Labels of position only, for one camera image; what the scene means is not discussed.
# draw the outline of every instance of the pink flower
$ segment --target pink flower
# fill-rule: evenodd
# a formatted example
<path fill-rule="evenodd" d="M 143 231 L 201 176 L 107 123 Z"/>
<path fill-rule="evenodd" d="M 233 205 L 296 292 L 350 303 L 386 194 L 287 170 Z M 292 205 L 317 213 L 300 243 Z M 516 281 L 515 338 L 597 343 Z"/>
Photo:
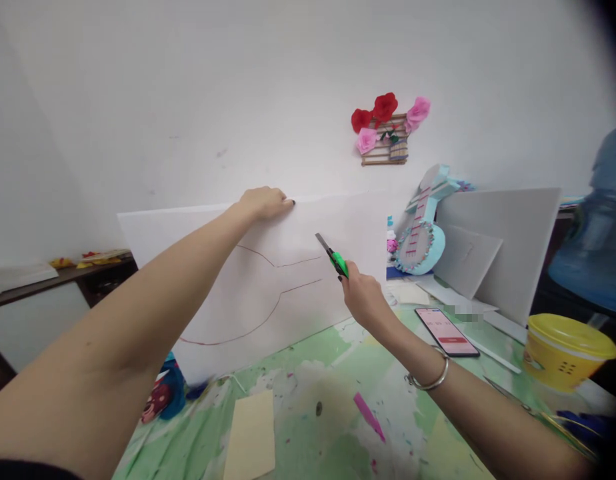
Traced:
<path fill-rule="evenodd" d="M 410 133 L 419 128 L 419 124 L 426 120 L 430 113 L 430 100 L 426 97 L 417 97 L 415 105 L 406 113 L 406 122 L 404 124 L 406 133 Z"/>
<path fill-rule="evenodd" d="M 360 154 L 370 152 L 375 148 L 377 143 L 377 130 L 363 128 L 359 131 L 359 137 L 357 138 L 357 148 Z"/>
<path fill-rule="evenodd" d="M 390 253 L 394 253 L 397 251 L 397 248 L 399 247 L 399 244 L 397 243 L 397 240 L 387 240 L 386 241 L 386 250 L 388 250 L 388 252 Z"/>

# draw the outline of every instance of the red artificial flower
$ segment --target red artificial flower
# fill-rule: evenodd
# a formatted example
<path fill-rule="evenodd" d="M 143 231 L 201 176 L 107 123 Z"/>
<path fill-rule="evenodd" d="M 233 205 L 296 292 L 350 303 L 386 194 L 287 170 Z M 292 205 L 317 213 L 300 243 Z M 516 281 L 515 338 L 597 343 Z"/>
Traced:
<path fill-rule="evenodd" d="M 370 120 L 373 118 L 373 113 L 368 110 L 357 109 L 353 113 L 351 121 L 353 123 L 353 130 L 355 133 L 359 133 L 362 128 L 368 128 Z"/>
<path fill-rule="evenodd" d="M 377 118 L 375 128 L 378 128 L 381 122 L 390 120 L 395 110 L 397 110 L 398 104 L 395 94 L 392 92 L 380 95 L 375 99 L 375 109 L 373 110 L 373 114 Z"/>

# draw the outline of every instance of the white wall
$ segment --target white wall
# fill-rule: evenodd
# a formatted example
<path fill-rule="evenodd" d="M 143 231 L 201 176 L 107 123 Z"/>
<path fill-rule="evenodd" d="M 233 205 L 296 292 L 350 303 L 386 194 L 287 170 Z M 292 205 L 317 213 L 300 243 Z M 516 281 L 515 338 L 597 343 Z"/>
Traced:
<path fill-rule="evenodd" d="M 89 212 L 0 26 L 0 265 L 78 251 Z"/>
<path fill-rule="evenodd" d="M 482 188 L 586 193 L 616 72 L 574 5 L 0 0 L 0 255 L 120 246 L 119 211 L 262 184 L 409 191 L 437 162 Z M 350 115 L 387 91 L 432 113 L 405 166 L 362 169 Z"/>

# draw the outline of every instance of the toy guitar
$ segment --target toy guitar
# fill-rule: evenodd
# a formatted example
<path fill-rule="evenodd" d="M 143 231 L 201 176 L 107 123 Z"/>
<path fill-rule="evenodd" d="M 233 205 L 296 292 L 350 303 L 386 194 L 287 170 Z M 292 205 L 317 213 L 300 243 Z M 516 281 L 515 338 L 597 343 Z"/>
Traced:
<path fill-rule="evenodd" d="M 443 230 L 433 224 L 440 200 L 452 195 L 459 184 L 448 178 L 448 165 L 435 165 L 423 176 L 415 196 L 406 207 L 412 216 L 399 239 L 396 268 L 413 275 L 428 273 L 441 258 L 446 246 Z"/>

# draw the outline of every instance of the popsicle stick frame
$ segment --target popsicle stick frame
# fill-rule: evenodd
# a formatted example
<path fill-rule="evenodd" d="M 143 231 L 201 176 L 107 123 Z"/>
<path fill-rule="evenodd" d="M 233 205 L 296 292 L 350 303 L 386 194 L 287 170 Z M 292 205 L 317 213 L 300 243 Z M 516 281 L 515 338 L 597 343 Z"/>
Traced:
<path fill-rule="evenodd" d="M 403 121 L 406 119 L 405 113 L 399 113 L 393 115 L 390 118 L 390 122 L 381 123 L 377 128 L 377 133 L 381 135 L 385 131 L 393 129 L 392 123 L 400 123 L 399 128 L 395 131 L 395 135 L 399 137 L 399 142 L 392 144 L 378 141 L 375 148 L 370 152 L 361 156 L 361 166 L 366 165 L 403 165 L 408 160 L 408 134 L 406 128 L 403 125 Z M 377 121 L 376 118 L 370 121 L 370 125 L 374 125 Z M 390 160 L 391 153 L 395 160 Z"/>

